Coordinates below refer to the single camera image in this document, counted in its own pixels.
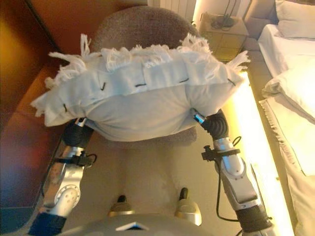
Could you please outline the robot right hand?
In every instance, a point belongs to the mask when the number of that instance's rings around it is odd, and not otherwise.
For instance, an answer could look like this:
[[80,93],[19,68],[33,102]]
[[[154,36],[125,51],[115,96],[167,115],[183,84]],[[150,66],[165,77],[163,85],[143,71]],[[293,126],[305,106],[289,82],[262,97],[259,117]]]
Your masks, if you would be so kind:
[[229,137],[228,123],[222,109],[219,109],[218,112],[213,115],[204,117],[199,111],[193,108],[192,116],[193,119],[212,136],[213,140]]

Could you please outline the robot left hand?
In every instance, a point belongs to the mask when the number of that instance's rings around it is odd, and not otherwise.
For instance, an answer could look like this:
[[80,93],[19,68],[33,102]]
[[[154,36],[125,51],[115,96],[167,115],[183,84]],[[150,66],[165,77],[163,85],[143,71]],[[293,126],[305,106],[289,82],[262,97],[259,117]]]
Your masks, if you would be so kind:
[[86,148],[94,130],[87,126],[87,118],[71,120],[64,129],[63,142],[66,146]]

